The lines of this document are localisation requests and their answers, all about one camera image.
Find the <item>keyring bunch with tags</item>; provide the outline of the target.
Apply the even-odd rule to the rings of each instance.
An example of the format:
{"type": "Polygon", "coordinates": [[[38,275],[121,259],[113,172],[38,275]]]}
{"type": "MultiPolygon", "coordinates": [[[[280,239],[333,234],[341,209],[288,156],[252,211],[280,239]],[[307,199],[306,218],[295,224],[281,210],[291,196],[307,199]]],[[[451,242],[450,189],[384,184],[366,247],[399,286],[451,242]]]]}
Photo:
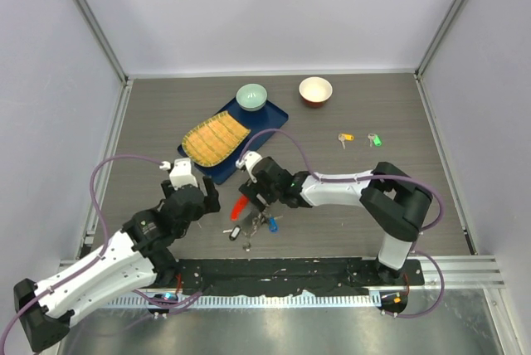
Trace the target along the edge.
{"type": "Polygon", "coordinates": [[[228,235],[230,241],[236,241],[243,237],[242,249],[245,252],[251,251],[251,238],[263,227],[266,226],[270,233],[277,233],[279,230],[278,220],[281,215],[273,216],[269,209],[260,211],[244,195],[240,195],[231,210],[231,221],[233,227],[223,231],[228,235]]]}

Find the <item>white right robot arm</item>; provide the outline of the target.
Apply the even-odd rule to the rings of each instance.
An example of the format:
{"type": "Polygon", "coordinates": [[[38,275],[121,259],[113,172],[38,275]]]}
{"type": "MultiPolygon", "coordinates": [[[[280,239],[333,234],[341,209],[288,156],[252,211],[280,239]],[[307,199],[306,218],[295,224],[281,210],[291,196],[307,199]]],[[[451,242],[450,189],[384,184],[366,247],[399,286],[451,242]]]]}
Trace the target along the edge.
{"type": "Polygon", "coordinates": [[[290,173],[273,158],[249,152],[236,167],[249,176],[240,193],[259,212],[275,202],[294,209],[365,209],[384,232],[374,265],[376,277],[384,284],[394,284],[403,277],[407,256],[421,233],[433,194],[393,164],[380,162],[373,170],[355,174],[290,173]]]}

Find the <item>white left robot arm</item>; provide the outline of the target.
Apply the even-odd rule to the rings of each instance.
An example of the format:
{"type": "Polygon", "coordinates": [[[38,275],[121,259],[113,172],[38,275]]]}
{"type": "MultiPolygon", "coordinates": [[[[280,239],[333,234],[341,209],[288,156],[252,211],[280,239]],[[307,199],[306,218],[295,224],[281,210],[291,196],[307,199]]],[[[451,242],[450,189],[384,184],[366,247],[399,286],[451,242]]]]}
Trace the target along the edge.
{"type": "Polygon", "coordinates": [[[118,296],[151,285],[166,288],[175,281],[180,268],[169,247],[192,222],[221,207],[209,177],[201,187],[162,185],[166,197],[135,213],[106,246],[46,280],[25,278],[14,285],[15,310],[33,352],[60,342],[84,317],[118,296]]]}

